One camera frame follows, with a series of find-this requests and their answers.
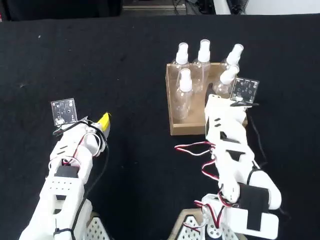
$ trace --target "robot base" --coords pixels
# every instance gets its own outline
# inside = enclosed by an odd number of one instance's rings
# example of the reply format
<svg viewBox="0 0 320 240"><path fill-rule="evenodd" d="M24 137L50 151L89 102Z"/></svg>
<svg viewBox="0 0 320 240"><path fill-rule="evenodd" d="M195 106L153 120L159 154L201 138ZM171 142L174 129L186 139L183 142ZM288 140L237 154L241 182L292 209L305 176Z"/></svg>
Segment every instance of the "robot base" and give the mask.
<svg viewBox="0 0 320 240"><path fill-rule="evenodd" d="M92 221L86 228L86 234L83 236L82 240L110 240L99 217L92 218Z"/></svg>

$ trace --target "wooden tray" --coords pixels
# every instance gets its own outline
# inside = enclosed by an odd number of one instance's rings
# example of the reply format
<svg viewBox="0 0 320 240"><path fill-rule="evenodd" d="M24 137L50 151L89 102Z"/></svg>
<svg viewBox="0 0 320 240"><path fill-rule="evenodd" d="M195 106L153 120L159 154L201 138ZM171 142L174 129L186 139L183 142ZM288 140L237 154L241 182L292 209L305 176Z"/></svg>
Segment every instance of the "wooden tray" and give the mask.
<svg viewBox="0 0 320 240"><path fill-rule="evenodd" d="M209 83L218 80L223 72L220 63L211 63L209 77L204 84L203 91L192 96L189 115L186 119L179 121L173 118L172 101L176 92L176 79L173 79L171 72L173 65L166 65L165 83L168 101L170 134L171 135L202 135L205 134L205 95Z"/></svg>

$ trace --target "black fabric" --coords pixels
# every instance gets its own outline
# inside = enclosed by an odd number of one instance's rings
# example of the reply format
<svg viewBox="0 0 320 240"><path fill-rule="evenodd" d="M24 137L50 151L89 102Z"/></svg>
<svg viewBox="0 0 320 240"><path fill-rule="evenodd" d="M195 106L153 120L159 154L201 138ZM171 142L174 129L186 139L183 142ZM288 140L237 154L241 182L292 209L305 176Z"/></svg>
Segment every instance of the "black fabric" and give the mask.
<svg viewBox="0 0 320 240"><path fill-rule="evenodd" d="M268 213L269 191L266 188L240 184L239 208L248 210L246 229L261 231L262 213Z"/></svg>
<svg viewBox="0 0 320 240"><path fill-rule="evenodd" d="M178 43L189 60L200 40L211 61L244 45L240 76L260 81L249 109L282 193L278 239L318 234L320 15L162 16L0 23L0 232L17 239L27 226L57 142L50 101L74 97L78 118L111 113L110 160L89 199L115 240L164 240L182 209L218 191L201 174L209 156L174 145L204 136L170 136L166 63ZM249 125L249 145L264 162ZM89 184L104 160L93 163Z"/></svg>

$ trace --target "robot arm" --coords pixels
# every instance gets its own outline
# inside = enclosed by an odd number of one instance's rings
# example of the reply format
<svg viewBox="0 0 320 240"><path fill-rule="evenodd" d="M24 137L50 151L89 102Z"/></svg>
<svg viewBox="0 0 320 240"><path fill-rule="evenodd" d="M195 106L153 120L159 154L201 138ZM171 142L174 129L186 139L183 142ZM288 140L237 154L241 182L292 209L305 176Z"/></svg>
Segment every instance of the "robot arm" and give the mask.
<svg viewBox="0 0 320 240"><path fill-rule="evenodd" d="M50 154L49 174L29 225L20 240L82 240L92 204L86 199L93 158L107 148L109 116L89 124L81 120L62 125L62 138Z"/></svg>
<svg viewBox="0 0 320 240"><path fill-rule="evenodd" d="M231 106L234 101L209 94L205 105L206 139L215 144L211 158L218 170L220 194L232 207L223 211L222 222L235 233L275 239L278 217L268 210L278 209L282 197L269 175L260 169L247 143L242 123L245 106ZM214 198L202 199L220 209Z"/></svg>

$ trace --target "white spray nozzle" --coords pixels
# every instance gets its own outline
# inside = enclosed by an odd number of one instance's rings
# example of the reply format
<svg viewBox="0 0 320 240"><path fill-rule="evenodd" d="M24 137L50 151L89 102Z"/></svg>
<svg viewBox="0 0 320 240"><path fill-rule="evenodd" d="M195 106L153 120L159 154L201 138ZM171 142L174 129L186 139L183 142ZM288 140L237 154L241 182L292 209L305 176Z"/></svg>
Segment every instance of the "white spray nozzle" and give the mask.
<svg viewBox="0 0 320 240"><path fill-rule="evenodd" d="M175 61L177 64L185 65L188 63L188 44L181 42L179 44L178 52L175 56Z"/></svg>
<svg viewBox="0 0 320 240"><path fill-rule="evenodd" d="M182 92L190 92L192 90L191 72L188 68L184 68L180 71L180 90Z"/></svg>
<svg viewBox="0 0 320 240"><path fill-rule="evenodd" d="M243 50L244 50L244 46L237 43L234 45L234 47L232 49L232 53L234 53L236 56L240 57Z"/></svg>
<svg viewBox="0 0 320 240"><path fill-rule="evenodd" d="M186 42L179 43L178 52L188 53L188 44Z"/></svg>
<svg viewBox="0 0 320 240"><path fill-rule="evenodd" d="M206 63L210 61L210 41L203 39L200 41L200 49L198 52L199 62Z"/></svg>
<svg viewBox="0 0 320 240"><path fill-rule="evenodd" d="M230 84L236 77L236 73L234 73L232 70L228 69L225 70L221 76L220 76L220 81L225 84L228 85Z"/></svg>

